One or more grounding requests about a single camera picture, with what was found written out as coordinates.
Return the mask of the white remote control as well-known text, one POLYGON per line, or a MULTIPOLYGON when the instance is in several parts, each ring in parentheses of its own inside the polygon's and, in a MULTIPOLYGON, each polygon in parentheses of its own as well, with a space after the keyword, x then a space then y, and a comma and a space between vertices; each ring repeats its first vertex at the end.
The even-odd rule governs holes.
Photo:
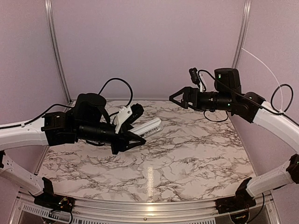
POLYGON ((140 126, 136 126, 135 128, 131 129, 130 132, 142 138, 147 138, 162 130, 163 130, 163 125, 161 119, 155 118, 140 126))

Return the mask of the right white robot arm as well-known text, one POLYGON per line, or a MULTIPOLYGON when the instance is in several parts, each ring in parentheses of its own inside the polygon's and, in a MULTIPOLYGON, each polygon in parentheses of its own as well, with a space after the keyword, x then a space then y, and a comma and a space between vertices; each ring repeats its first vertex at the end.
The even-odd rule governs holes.
POLYGON ((225 111, 238 115, 249 123, 270 131, 288 144, 294 154, 283 165, 254 178, 244 180, 232 197, 232 206, 241 209, 250 198, 263 192, 299 182, 299 125, 284 113, 274 112, 271 103, 254 92, 242 93, 239 72, 234 68, 220 68, 212 76, 215 91, 200 87, 184 87, 170 95, 169 100, 182 108, 195 111, 225 111))

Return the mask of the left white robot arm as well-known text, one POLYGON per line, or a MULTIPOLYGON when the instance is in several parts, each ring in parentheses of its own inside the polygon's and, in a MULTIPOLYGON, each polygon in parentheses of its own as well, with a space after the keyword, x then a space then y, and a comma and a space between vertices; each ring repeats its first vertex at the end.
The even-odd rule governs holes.
POLYGON ((110 122, 105 109, 106 99, 96 93, 79 94, 74 107, 66 112, 44 112, 30 121, 0 127, 0 174, 48 207, 59 204, 59 197, 51 185, 15 164, 5 150, 27 146, 59 146, 86 140, 109 144, 113 154, 125 152, 146 143, 146 140, 127 129, 127 120, 133 116, 130 106, 123 107, 116 115, 116 124, 110 122))

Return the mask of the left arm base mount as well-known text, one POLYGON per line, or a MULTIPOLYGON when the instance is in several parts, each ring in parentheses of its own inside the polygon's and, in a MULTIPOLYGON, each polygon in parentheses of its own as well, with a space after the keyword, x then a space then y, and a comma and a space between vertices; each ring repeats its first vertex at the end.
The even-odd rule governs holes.
POLYGON ((70 196, 55 194, 52 182, 45 177, 42 177, 42 181, 44 184, 43 190, 41 194, 33 196, 34 203, 46 208, 50 208, 53 211, 58 210, 72 212, 75 199, 70 196))

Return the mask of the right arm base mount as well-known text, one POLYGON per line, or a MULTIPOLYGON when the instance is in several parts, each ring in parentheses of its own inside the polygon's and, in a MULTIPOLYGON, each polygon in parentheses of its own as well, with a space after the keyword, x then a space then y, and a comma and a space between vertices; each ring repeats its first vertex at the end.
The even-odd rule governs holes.
POLYGON ((247 184, 252 179, 245 179, 237 188, 234 196, 219 198, 215 200, 216 209, 219 214, 233 212, 256 206, 253 196, 247 192, 247 184))

